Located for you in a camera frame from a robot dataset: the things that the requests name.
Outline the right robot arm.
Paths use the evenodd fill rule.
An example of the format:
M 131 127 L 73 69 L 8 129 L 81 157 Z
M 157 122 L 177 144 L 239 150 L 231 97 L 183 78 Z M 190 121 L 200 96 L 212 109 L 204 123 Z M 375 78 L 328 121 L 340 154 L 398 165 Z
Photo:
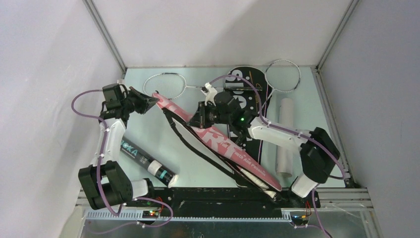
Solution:
M 340 158 L 339 150 L 324 129 L 316 127 L 313 131 L 305 131 L 271 123 L 256 112 L 241 108 L 240 102 L 228 92 L 216 93 L 213 99 L 200 101 L 187 124 L 200 129 L 226 124 L 240 139 L 267 141 L 299 154 L 303 171 L 288 193 L 288 201 L 294 207 L 303 206 L 308 194 L 328 180 Z

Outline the white black racket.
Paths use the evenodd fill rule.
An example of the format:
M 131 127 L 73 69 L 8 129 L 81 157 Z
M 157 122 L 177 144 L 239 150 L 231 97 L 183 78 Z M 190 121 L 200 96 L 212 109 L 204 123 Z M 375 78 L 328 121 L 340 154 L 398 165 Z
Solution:
M 301 83 L 301 70 L 297 64 L 288 59 L 276 59 L 262 70 L 267 89 L 261 96 L 262 115 L 266 117 L 269 102 L 274 93 L 291 93 Z

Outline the black racket cover bag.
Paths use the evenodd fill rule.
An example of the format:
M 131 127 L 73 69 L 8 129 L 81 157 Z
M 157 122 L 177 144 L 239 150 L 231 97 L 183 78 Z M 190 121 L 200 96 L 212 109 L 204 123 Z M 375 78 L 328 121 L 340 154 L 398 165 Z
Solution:
M 262 99 L 263 116 L 266 116 L 267 108 L 270 103 L 268 95 L 272 89 L 268 86 L 262 70 L 252 66 L 237 66 L 229 71 L 229 74 L 239 76 L 249 81 L 258 91 Z M 241 108 L 252 112 L 259 112 L 259 100 L 254 91 L 247 83 L 236 77 L 226 77 L 224 79 L 224 91 L 228 91 L 239 101 Z M 263 142 L 256 139 L 246 138 L 242 141 L 241 147 L 259 164 L 262 161 Z

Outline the pink racket cover bag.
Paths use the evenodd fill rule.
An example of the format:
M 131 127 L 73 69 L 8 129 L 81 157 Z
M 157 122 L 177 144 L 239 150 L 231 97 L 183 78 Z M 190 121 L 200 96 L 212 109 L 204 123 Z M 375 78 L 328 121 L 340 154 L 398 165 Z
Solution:
M 168 120 L 174 121 L 175 129 L 183 127 L 209 151 L 230 167 L 230 170 L 227 171 L 228 175 L 232 175 L 235 180 L 253 185 L 239 171 L 239 168 L 241 167 L 263 180 L 272 190 L 276 192 L 282 190 L 277 179 L 270 175 L 245 150 L 230 140 L 219 129 L 213 126 L 206 129 L 190 127 L 187 125 L 187 121 L 192 117 L 191 114 L 187 113 L 177 104 L 159 93 L 153 93 L 152 96 L 159 99 L 157 106 L 165 113 Z

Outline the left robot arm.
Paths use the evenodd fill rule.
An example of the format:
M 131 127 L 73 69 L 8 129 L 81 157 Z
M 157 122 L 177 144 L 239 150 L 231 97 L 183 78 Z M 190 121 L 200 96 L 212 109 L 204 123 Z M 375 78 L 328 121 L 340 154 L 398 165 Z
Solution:
M 144 206 L 152 206 L 157 194 L 151 180 L 131 180 L 118 160 L 130 114 L 145 114 L 158 98 L 118 83 L 106 85 L 99 91 L 103 93 L 104 101 L 98 116 L 81 113 L 75 109 L 76 101 L 71 103 L 74 113 L 96 119 L 100 126 L 95 156 L 89 166 L 78 172 L 89 205 L 94 210 L 106 208 L 115 216 L 119 216 L 122 207 L 136 198 Z

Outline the black shuttlecock tube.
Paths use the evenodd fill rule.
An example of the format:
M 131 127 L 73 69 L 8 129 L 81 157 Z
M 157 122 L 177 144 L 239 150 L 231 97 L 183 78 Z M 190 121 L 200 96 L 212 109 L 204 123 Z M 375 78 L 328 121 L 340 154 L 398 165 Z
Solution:
M 125 136 L 122 138 L 120 150 L 168 188 L 172 188 L 178 181 L 178 174 L 163 165 L 159 160 L 155 159 Z

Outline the white shuttlecock tube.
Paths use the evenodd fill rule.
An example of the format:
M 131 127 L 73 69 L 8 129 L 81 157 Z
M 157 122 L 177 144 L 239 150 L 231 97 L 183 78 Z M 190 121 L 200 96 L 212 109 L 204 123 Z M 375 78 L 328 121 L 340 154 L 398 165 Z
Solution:
M 284 98 L 280 102 L 279 123 L 292 127 L 294 123 L 294 102 Z M 281 146 L 277 147 L 276 173 L 283 178 L 290 178 L 293 172 L 293 152 L 288 148 L 288 136 L 282 136 Z

